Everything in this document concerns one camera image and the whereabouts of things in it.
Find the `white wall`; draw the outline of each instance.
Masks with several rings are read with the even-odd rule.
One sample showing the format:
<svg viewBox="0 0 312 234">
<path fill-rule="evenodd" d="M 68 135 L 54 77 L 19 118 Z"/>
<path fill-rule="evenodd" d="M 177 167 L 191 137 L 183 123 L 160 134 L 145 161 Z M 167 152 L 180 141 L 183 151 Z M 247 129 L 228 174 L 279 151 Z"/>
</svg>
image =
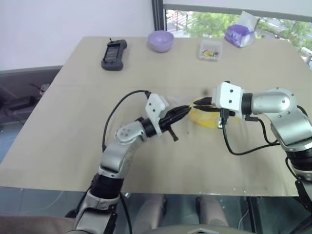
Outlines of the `white wall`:
<svg viewBox="0 0 312 234">
<path fill-rule="evenodd" d="M 63 65 L 83 36 L 153 29 L 150 0 L 0 0 L 0 70 Z"/>
<path fill-rule="evenodd" d="M 163 0 L 170 4 L 271 11 L 312 17 L 312 0 Z"/>
</svg>

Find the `purple bowl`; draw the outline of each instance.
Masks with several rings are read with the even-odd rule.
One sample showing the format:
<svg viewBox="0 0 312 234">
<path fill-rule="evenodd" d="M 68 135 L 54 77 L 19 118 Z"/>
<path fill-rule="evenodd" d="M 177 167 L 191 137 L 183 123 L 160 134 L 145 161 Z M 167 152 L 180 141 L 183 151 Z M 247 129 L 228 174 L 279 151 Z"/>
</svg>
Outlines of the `purple bowl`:
<svg viewBox="0 0 312 234">
<path fill-rule="evenodd" d="M 166 52 L 174 43 L 174 35 L 167 31 L 155 31 L 148 36 L 149 46 L 157 52 Z"/>
</svg>

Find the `yellow object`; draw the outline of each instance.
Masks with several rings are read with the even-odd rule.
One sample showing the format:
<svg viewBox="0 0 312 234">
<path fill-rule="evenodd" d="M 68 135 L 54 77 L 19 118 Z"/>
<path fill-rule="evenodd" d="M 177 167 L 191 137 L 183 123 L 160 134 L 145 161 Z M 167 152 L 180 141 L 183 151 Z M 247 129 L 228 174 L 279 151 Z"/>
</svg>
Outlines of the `yellow object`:
<svg viewBox="0 0 312 234">
<path fill-rule="evenodd" d="M 217 128 L 219 123 L 219 112 L 204 112 L 196 108 L 192 108 L 189 112 L 193 122 L 209 127 Z"/>
</svg>

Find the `floor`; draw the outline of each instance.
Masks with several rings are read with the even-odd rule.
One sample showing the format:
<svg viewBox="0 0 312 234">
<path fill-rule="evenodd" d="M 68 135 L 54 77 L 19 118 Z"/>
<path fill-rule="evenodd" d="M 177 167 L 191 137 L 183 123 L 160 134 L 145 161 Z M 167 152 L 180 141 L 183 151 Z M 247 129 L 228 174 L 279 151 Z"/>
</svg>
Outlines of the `floor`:
<svg viewBox="0 0 312 234">
<path fill-rule="evenodd" d="M 0 132 L 0 162 L 9 150 L 22 125 L 20 123 L 6 124 Z M 65 216 L 76 207 L 82 192 L 49 191 L 20 188 L 0 187 L 0 215 L 55 215 Z M 130 217 L 135 220 L 142 205 L 143 194 L 132 194 L 127 200 Z M 166 195 L 167 213 L 162 226 L 175 224 L 198 224 L 195 209 L 195 195 Z M 243 197 L 218 196 L 229 225 L 237 228 L 245 209 Z M 122 206 L 118 205 L 116 233 L 128 233 L 126 219 Z M 308 217 L 301 204 L 291 197 L 259 198 L 261 226 L 264 234 L 288 234 L 303 219 Z M 249 216 L 246 215 L 242 229 L 251 231 Z"/>
</svg>

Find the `window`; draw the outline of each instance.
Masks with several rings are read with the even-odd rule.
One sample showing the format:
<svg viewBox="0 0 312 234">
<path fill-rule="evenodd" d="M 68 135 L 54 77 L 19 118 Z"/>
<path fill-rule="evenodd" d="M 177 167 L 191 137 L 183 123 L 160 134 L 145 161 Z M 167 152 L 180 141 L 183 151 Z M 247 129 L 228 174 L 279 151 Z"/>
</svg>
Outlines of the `window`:
<svg viewBox="0 0 312 234">
<path fill-rule="evenodd" d="M 166 11 L 167 31 L 175 37 L 222 38 L 227 28 L 235 24 L 239 15 Z M 312 23 L 260 17 L 256 27 L 257 38 L 287 39 L 307 60 L 312 55 Z"/>
</svg>

